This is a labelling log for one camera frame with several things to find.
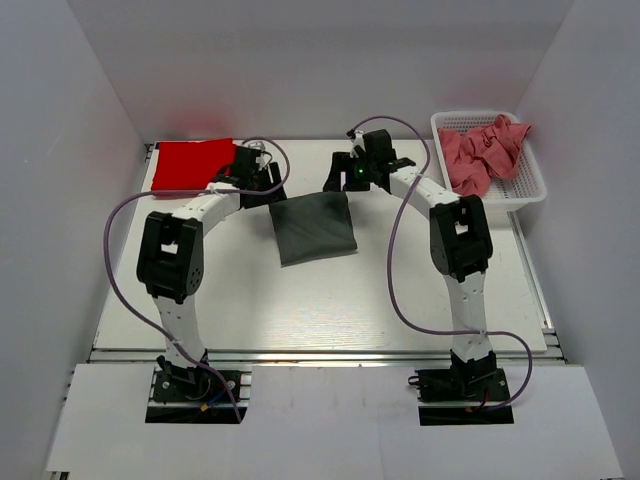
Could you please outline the dark grey t-shirt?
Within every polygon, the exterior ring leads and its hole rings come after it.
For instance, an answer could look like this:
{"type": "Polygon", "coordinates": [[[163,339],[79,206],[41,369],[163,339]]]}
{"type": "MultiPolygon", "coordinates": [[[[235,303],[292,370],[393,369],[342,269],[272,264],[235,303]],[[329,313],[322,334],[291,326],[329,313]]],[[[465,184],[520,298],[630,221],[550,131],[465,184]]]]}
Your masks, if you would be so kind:
{"type": "Polygon", "coordinates": [[[269,206],[282,267],[352,254],[354,236],[344,192],[317,192],[269,206]]]}

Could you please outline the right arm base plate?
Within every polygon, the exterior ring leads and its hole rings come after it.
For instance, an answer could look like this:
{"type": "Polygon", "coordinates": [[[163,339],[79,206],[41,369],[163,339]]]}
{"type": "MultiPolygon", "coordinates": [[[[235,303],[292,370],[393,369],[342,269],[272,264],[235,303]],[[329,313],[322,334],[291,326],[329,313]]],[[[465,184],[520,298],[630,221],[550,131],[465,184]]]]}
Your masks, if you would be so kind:
{"type": "Polygon", "coordinates": [[[496,408],[510,398],[503,369],[479,380],[467,390],[449,369],[416,370],[407,379],[417,391],[421,426],[489,426],[514,423],[511,406],[496,408]]]}

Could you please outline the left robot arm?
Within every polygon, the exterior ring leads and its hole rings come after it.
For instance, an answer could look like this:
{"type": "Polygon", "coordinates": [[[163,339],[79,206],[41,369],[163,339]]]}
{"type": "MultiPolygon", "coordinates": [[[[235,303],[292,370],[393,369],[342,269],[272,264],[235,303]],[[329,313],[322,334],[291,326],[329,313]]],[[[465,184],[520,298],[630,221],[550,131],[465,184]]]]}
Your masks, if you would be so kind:
{"type": "Polygon", "coordinates": [[[170,335],[162,365],[182,368],[177,387],[199,399],[211,387],[211,374],[196,365],[207,360],[201,340],[195,294],[205,275],[204,238],[241,209],[284,200],[279,165],[258,167],[247,179],[230,177],[172,212],[151,212],[144,223],[136,276],[151,295],[162,329],[170,335]]]}

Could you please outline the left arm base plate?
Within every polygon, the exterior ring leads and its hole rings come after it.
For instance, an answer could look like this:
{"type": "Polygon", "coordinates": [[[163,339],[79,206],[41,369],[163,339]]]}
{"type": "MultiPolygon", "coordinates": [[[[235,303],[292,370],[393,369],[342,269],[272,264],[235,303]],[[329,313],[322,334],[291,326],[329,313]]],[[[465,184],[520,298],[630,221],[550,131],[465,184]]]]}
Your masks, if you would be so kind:
{"type": "Polygon", "coordinates": [[[251,373],[221,370],[227,386],[215,375],[199,386],[180,382],[156,367],[146,408],[147,424],[237,425],[248,410],[251,373]]]}

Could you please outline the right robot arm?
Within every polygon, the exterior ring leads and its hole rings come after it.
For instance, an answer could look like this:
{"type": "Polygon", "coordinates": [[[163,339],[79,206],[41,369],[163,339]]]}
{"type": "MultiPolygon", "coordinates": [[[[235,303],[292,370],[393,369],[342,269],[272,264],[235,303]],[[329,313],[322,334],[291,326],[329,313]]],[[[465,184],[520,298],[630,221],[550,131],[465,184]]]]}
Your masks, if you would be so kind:
{"type": "Polygon", "coordinates": [[[485,276],[493,244],[482,200],[461,196],[437,184],[408,158],[391,154],[378,158],[361,148],[332,154],[325,191],[368,191],[372,185],[402,201],[392,227],[387,265],[392,265],[395,237],[406,207],[429,221],[430,255],[445,280],[452,315],[450,331],[410,327],[434,336],[452,338],[452,360],[463,365],[451,374],[453,390],[472,399],[488,385],[479,365],[495,362],[486,332],[485,276]]]}

